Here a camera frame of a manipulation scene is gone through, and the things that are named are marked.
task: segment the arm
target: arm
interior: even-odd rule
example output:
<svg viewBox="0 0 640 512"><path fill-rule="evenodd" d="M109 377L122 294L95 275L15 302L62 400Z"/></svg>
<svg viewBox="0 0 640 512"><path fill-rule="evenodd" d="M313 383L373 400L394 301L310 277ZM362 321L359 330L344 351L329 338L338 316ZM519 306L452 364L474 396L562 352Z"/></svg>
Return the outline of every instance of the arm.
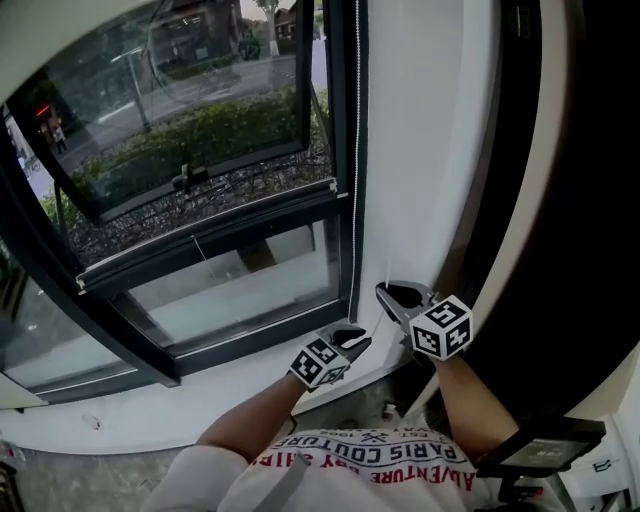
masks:
<svg viewBox="0 0 640 512"><path fill-rule="evenodd" d="M196 444L225 448L251 462L269 447L306 390L288 374L223 414Z"/></svg>
<svg viewBox="0 0 640 512"><path fill-rule="evenodd" d="M517 432L518 425L509 412L462 358L432 362L453 440L472 461Z"/></svg>

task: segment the black device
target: black device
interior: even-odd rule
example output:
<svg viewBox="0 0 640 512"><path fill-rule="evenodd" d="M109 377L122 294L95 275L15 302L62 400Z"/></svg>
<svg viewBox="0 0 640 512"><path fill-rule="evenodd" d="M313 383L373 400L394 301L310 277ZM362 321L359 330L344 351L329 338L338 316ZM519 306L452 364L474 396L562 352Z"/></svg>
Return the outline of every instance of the black device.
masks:
<svg viewBox="0 0 640 512"><path fill-rule="evenodd" d="M602 421L540 416L476 464L478 478L502 478L498 499L522 501L542 492L516 485L522 477L546 478L567 471L578 457L598 446L606 434Z"/></svg>

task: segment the black window frame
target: black window frame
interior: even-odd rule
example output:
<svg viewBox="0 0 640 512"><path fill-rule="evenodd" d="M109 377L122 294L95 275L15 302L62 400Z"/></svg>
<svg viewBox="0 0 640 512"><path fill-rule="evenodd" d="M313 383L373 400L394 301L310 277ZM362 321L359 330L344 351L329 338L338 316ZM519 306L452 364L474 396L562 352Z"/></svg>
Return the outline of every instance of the black window frame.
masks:
<svg viewBox="0 0 640 512"><path fill-rule="evenodd" d="M355 139L356 5L360 8L360 72L364 77L359 94L359 106L364 115L360 121L361 135L358 147ZM199 225L196 227L185 226L166 235L171 238L170 244L158 246L157 242L151 240L148 244L141 244L141 247L130 251L129 257L117 255L113 258L115 264L112 261L98 270L89 269L91 271L88 274L84 271L78 274L80 264L69 254L64 241L40 207L11 149L6 127L2 124L0 238L5 241L28 275L58 307L131 367L116 375L96 375L90 380L87 380L88 374L83 374L81 381L73 378L61 379L55 388L33 388L32 391L36 395L49 404L57 404L117 393L152 383L172 387L180 384L182 376L253 354L347 316L351 321L357 320L367 152L366 1L361 0L353 4L325 0L324 13L331 113L330 126L325 128L328 128L331 140L331 161L335 178L284 192L277 197L266 198L258 201L258 204L250 203L224 212L196 223ZM12 103L12 100L7 101L13 114ZM36 154L39 154L37 142L34 143L36 147L32 147ZM360 159L359 193L357 204L354 204L356 152ZM49 168L50 162L42 163ZM57 176L54 171L52 177L55 180L62 178L63 181L65 177L69 179L64 171L62 174L64 176ZM69 195L62 183L58 185ZM94 220L98 221L100 215L97 212L94 214ZM355 229L354 215L358 219ZM193 259L196 254L194 251L198 250L192 240L196 229L200 248L207 258L210 258L242 244L262 241L269 236L336 216L339 219L339 294L335 300L313 307L304 313L231 338L229 342L173 357L115 307L118 300L127 300L126 290L132 288L132 283L137 283L133 285L136 286L202 261L199 252L197 259Z"/></svg>
<svg viewBox="0 0 640 512"><path fill-rule="evenodd" d="M202 181L213 179L260 162L299 153L309 147L311 112L310 56L311 45L313 43L313 0L298 0L296 5L297 32L303 34L303 37L296 38L296 140L247 153L241 157L226 160L204 169L192 169L192 173L197 174L199 177L197 178L197 182L192 182L190 183L191 185L196 185ZM40 136L36 120L26 109L26 98L29 96L34 85L43 77L46 78L45 68L40 68L6 100L6 104L20 127L25 140L38 156L38 159L42 162L60 189L87 219L96 224L105 224L180 190L172 181L169 181L101 212L98 207L98 202L83 194L69 177L67 171L65 171L58 160L56 160L54 154L47 147L43 137ZM175 177L179 175L180 169L176 169Z"/></svg>

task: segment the floor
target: floor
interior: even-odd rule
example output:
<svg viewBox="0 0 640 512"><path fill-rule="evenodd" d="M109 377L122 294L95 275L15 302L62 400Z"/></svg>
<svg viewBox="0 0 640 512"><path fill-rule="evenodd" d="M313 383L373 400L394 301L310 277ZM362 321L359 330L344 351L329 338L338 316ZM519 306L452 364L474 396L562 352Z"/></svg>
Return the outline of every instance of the floor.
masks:
<svg viewBox="0 0 640 512"><path fill-rule="evenodd" d="M393 428L399 416L385 422L385 402L393 402L398 410L406 411L428 377L417 365L407 365L366 388L297 416L297 430ZM285 425L282 435L291 427L292 424ZM13 457L4 450L0 460L18 470L18 487L26 512L134 512L179 451L90 457L17 449Z"/></svg>

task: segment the white t-shirt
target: white t-shirt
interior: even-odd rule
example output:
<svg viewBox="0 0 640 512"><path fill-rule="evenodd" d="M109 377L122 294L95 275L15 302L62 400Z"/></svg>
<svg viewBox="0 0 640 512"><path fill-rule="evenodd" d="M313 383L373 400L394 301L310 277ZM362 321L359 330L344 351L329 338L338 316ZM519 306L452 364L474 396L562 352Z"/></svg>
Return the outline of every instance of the white t-shirt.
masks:
<svg viewBox="0 0 640 512"><path fill-rule="evenodd" d="M142 511L252 511L296 456L303 456L308 467L299 484L289 486L283 511L462 511L500 505L499 481L476 478L458 446L438 432L417 428L300 432L251 464L222 448L192 446L175 458ZM534 504L564 510L543 486Z"/></svg>

